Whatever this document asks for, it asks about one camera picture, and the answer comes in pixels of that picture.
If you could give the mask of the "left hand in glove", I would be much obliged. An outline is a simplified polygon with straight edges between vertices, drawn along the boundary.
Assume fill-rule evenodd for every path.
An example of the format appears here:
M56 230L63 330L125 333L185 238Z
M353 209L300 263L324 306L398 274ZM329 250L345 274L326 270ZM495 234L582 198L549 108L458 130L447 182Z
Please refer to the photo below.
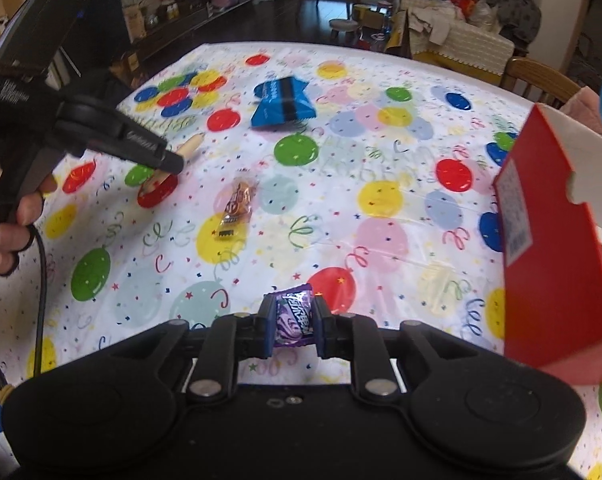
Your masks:
M4 170L0 168L0 184ZM20 253L33 243L30 226L40 218L44 196L56 191L58 184L51 172L38 181L38 187L24 194L17 202L0 204L0 276L13 274L19 265Z

